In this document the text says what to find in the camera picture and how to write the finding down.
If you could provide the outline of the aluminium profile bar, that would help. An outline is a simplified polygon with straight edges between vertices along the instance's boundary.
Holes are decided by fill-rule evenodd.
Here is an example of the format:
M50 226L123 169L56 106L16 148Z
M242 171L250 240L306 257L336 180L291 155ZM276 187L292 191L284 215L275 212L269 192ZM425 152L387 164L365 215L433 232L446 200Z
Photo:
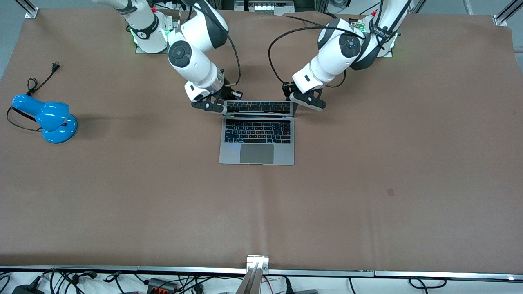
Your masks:
M261 283L268 268L269 255L248 255L247 272L235 294L260 294Z

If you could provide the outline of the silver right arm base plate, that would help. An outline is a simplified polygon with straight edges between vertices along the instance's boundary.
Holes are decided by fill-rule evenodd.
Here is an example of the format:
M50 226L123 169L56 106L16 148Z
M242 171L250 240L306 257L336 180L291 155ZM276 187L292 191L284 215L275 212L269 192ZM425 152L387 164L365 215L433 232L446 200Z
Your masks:
M165 17L163 28L159 30L159 33L163 36L163 39L165 40L165 45L166 45L166 47L162 51L155 52L155 53L145 52L142 50L141 47L139 47L138 41L136 41L136 39L134 39L133 41L136 44L135 53L136 54L166 54L168 47L169 47L168 35L177 29L177 27L179 26L179 23L180 23L179 19L174 19L174 18L172 18L172 16Z

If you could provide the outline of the blue desk lamp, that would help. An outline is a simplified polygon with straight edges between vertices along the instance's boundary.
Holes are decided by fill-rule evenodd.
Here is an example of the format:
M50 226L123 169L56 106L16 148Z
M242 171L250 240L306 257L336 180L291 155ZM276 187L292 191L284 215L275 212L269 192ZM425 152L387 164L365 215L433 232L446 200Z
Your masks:
M77 119L63 102L42 102L26 94L12 99L12 110L36 122L45 141L59 144L71 139L77 131Z

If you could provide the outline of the white power strip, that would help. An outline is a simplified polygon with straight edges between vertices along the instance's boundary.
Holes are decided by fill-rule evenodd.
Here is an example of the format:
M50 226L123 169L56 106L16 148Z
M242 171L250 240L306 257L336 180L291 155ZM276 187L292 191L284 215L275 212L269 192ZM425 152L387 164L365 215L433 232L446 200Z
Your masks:
M250 12L281 16L295 12L294 0L249 0Z

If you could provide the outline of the grey aluminium laptop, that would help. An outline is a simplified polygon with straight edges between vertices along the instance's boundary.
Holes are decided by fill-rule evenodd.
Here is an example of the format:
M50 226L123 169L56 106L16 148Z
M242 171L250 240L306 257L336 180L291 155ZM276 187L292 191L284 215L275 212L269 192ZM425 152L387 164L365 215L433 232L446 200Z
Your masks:
M224 106L221 164L294 165L296 103L228 100Z

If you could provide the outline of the aluminium corner frame post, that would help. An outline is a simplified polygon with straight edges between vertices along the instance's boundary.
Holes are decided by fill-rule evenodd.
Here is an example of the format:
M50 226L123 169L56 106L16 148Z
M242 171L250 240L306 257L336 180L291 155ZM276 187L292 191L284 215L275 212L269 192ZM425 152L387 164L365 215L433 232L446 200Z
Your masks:
M498 14L492 17L497 26L507 26L507 21L523 7L523 0L511 0Z
M38 15L39 7L36 7L30 0L14 0L25 11L25 18L35 19Z

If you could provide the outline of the orange black connector block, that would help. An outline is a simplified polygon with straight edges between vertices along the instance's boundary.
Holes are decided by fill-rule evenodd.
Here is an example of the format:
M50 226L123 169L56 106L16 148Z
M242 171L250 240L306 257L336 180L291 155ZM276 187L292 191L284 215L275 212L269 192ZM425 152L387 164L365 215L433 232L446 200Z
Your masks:
M177 283L152 278L145 281L146 294L175 294L178 290Z

